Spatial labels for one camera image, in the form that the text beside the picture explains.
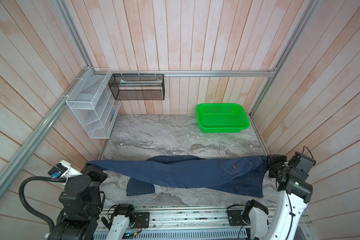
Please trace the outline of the dark blue denim trousers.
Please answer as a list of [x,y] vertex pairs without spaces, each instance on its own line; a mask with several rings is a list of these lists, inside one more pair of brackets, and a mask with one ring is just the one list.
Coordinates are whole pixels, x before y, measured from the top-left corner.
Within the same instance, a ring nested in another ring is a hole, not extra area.
[[127,196],[152,194],[155,186],[216,191],[261,198],[266,156],[202,159],[197,156],[156,156],[145,161],[97,160],[90,166],[127,177]]

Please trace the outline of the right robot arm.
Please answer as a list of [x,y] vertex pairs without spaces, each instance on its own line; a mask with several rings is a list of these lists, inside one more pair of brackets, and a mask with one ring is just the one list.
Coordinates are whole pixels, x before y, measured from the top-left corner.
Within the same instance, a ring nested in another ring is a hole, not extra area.
[[244,224],[251,228],[249,240],[292,240],[295,237],[313,194],[313,186],[306,180],[316,160],[299,152],[290,161],[286,158],[282,155],[266,158],[269,177],[278,185],[278,204],[271,223],[268,223],[268,208],[255,200],[248,201],[242,211]]

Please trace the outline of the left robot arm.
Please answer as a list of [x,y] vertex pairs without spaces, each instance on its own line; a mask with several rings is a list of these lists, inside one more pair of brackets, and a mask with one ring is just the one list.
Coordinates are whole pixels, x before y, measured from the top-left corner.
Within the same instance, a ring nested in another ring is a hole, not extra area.
[[48,174],[65,184],[59,196],[63,211],[57,225],[49,233],[49,240],[92,240],[98,220],[108,229],[108,240],[121,240],[129,236],[129,227],[137,225],[133,205],[120,204],[109,218],[100,216],[106,197],[100,185],[108,177],[102,170],[87,166],[79,172],[67,164],[59,163]]

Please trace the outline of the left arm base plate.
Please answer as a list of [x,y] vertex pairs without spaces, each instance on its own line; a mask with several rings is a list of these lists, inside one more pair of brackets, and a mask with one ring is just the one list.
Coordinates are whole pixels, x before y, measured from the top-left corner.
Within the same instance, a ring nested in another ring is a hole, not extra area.
[[150,223],[150,213],[149,212],[136,212],[135,213],[135,222],[133,229],[147,229]]

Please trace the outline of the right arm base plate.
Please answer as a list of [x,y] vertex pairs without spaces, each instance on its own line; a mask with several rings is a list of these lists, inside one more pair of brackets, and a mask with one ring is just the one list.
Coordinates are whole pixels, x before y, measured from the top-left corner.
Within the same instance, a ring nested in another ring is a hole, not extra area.
[[232,227],[245,226],[246,223],[242,217],[243,210],[227,210],[229,225]]

